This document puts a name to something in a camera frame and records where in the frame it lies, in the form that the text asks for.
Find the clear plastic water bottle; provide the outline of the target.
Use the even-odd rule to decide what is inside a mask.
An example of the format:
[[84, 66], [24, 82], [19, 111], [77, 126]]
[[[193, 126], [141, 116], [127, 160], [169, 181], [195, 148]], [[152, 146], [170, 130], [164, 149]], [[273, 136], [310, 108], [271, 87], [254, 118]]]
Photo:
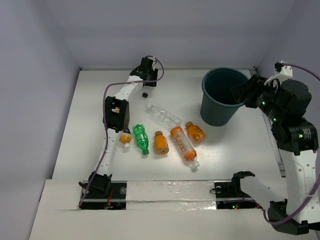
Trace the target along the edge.
[[182, 120], [179, 117], [160, 106], [147, 104], [146, 109], [154, 120], [158, 121], [169, 129], [180, 127], [182, 125]]

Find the orange juice bottle printed label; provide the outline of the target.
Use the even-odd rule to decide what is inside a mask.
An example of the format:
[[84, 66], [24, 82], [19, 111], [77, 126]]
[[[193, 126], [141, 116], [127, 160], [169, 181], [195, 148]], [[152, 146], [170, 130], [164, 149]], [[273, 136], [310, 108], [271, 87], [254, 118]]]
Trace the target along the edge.
[[205, 133], [197, 125], [194, 125], [191, 121], [185, 124], [187, 134], [192, 138], [196, 144], [200, 144], [206, 138]]

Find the green plastic soda bottle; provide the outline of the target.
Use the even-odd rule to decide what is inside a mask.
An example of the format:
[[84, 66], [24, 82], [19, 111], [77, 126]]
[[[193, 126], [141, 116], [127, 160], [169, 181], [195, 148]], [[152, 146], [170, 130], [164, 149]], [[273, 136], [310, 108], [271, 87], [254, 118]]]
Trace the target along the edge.
[[138, 148], [141, 150], [144, 156], [149, 154], [149, 138], [147, 136], [145, 126], [143, 124], [137, 124], [132, 128], [134, 138], [136, 140]]

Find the small orange bottle white cap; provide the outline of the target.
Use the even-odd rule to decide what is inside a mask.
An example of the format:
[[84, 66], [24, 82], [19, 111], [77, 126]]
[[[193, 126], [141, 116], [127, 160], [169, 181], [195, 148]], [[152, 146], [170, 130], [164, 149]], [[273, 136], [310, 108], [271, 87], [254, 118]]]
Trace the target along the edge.
[[125, 149], [129, 149], [131, 147], [132, 135], [129, 128], [123, 130], [119, 140]]

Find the orange juice bottle gold cap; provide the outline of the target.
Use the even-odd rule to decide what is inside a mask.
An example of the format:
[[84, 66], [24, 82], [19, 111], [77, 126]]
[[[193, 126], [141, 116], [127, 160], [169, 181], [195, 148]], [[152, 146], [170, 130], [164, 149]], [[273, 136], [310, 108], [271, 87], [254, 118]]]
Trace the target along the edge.
[[155, 132], [154, 146], [157, 155], [166, 155], [169, 152], [167, 139], [161, 131]]

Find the tall orange labelled bottle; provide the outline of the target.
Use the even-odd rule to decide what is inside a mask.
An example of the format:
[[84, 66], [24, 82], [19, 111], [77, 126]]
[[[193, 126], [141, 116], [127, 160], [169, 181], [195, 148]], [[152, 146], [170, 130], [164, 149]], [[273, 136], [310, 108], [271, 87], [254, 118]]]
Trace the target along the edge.
[[178, 149], [186, 163], [193, 170], [197, 169], [200, 166], [200, 163], [197, 159], [198, 155], [185, 135], [184, 130], [180, 126], [176, 126], [170, 131], [170, 135], [178, 146]]

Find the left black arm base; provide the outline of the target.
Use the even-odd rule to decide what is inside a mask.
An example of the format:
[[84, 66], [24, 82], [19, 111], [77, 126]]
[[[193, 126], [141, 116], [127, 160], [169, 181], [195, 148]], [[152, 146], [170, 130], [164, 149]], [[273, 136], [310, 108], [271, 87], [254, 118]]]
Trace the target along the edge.
[[81, 199], [85, 195], [82, 203], [79, 203], [81, 210], [125, 210], [127, 201], [127, 182], [111, 181], [108, 183], [106, 191], [91, 188], [86, 191], [87, 182], [80, 182], [82, 188]]

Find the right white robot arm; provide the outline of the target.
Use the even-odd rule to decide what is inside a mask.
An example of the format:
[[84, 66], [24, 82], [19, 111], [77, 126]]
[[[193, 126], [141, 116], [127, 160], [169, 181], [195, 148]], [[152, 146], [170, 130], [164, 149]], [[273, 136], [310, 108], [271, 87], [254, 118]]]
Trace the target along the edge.
[[230, 92], [237, 103], [260, 109], [271, 121], [271, 132], [284, 164], [287, 196], [276, 194], [249, 171], [233, 175], [231, 192], [254, 199], [262, 207], [265, 221], [277, 232], [297, 236], [319, 230], [319, 141], [316, 127], [304, 118], [312, 99], [308, 87], [294, 79], [267, 80], [254, 75]]

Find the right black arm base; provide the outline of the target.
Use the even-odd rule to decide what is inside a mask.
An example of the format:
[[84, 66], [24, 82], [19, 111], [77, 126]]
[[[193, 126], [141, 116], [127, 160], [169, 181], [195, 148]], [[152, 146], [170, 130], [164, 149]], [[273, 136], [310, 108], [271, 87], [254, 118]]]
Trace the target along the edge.
[[261, 209], [248, 194], [235, 190], [230, 181], [218, 181], [209, 191], [215, 196], [217, 210]]

